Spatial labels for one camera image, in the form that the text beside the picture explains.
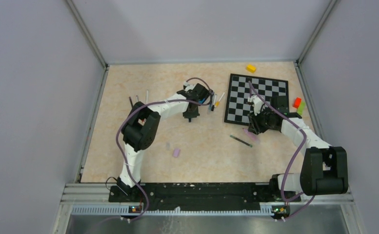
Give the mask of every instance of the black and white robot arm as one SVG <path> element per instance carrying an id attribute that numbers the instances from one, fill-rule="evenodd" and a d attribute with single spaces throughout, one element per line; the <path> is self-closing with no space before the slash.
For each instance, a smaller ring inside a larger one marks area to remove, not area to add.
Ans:
<path id="1" fill-rule="evenodd" d="M 188 84 L 185 82 L 183 90 L 159 102 L 159 104 L 153 104 L 141 109 L 130 118 L 121 130 L 127 164 L 123 164 L 122 172 L 117 179 L 117 185 L 123 192 L 129 194 L 131 188 L 135 186 L 135 183 L 128 174 L 127 166 L 133 179 L 138 182 L 140 181 L 140 169 L 143 157 L 146 149 L 155 140 L 159 122 L 179 113 L 182 113 L 183 117 L 189 119 L 190 122 L 192 118 L 199 116 L 198 106 L 210 97 L 211 92 L 212 90 L 208 90 L 201 84 Z M 142 102 L 135 103 L 130 113 L 143 105 Z"/>
<path id="2" fill-rule="evenodd" d="M 248 130 L 254 134 L 267 130 L 277 130 L 286 135 L 299 147 L 306 134 L 306 141 L 300 152 L 304 156 L 301 173 L 289 174 L 285 179 L 284 191 L 304 192 L 306 195 L 342 194 L 347 192 L 347 154 L 342 147 L 333 147 L 317 136 L 307 126 L 297 113 L 288 113 L 286 96 L 273 97 L 270 105 L 283 114 L 284 119 L 257 96 L 251 96 L 248 101 L 254 111 L 250 113 Z M 278 188 L 281 189 L 284 174 L 275 175 Z"/>

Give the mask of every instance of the beige tabletop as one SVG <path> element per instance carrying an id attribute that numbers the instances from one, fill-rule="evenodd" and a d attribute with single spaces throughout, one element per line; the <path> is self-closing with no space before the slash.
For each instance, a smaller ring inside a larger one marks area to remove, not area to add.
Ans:
<path id="1" fill-rule="evenodd" d="M 145 102 L 149 90 L 149 102 L 163 100 L 181 90 L 183 82 L 191 77 L 204 79 L 221 95 L 228 90 L 230 74 L 235 73 L 287 80 L 290 105 L 296 97 L 304 99 L 293 62 L 253 62 L 257 68 L 254 74 L 245 70 L 247 64 L 110 66 L 81 181 L 104 182 L 109 176 L 119 176 L 123 157 L 115 136 L 131 110 L 129 96 L 135 102 L 138 95 Z M 182 114 L 162 121 L 154 143 L 146 150 L 142 182 L 268 182 L 271 175 L 284 173 L 296 149 L 293 143 L 277 131 L 260 134 L 254 142 L 244 133 L 245 126 L 223 122 L 225 103 L 226 95 L 210 114 L 207 107 L 200 107 L 200 116 L 191 123 Z M 307 108 L 303 119 L 313 129 Z M 230 134 L 253 147 L 230 138 Z M 177 158 L 172 157 L 175 148 L 181 149 Z M 301 155 L 297 157 L 291 172 L 299 172 L 302 161 Z"/>

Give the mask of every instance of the chessboard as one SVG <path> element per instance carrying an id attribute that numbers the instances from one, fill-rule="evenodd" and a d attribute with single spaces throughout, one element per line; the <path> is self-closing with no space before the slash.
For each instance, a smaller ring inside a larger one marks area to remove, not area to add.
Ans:
<path id="1" fill-rule="evenodd" d="M 248 114 L 254 109 L 252 105 L 248 104 L 250 95 L 249 81 L 258 90 L 258 94 L 264 97 L 267 102 L 270 102 L 271 97 L 275 96 L 288 97 L 288 81 L 286 80 L 231 74 L 224 122 L 249 125 Z"/>

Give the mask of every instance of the green block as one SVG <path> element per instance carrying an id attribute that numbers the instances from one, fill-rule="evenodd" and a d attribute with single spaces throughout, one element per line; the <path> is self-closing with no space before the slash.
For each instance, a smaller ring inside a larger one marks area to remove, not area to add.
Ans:
<path id="1" fill-rule="evenodd" d="M 297 108 L 297 113 L 299 114 L 299 115 L 303 115 L 303 110 L 304 110 L 304 108 L 305 108 L 305 102 L 304 101 L 302 101 L 301 103 L 300 103 L 300 106 Z"/>

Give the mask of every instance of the gray wall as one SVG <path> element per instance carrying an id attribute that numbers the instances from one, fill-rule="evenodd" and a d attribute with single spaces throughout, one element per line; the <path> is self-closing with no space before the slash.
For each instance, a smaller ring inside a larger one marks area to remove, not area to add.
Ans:
<path id="1" fill-rule="evenodd" d="M 0 1 L 0 233 L 50 233 L 102 77 L 64 1 Z"/>
<path id="2" fill-rule="evenodd" d="M 108 63 L 293 60 L 329 0 L 74 0 Z"/>
<path id="3" fill-rule="evenodd" d="M 347 150 L 365 226 L 379 233 L 379 0 L 341 1 L 303 72 L 327 140 Z"/>

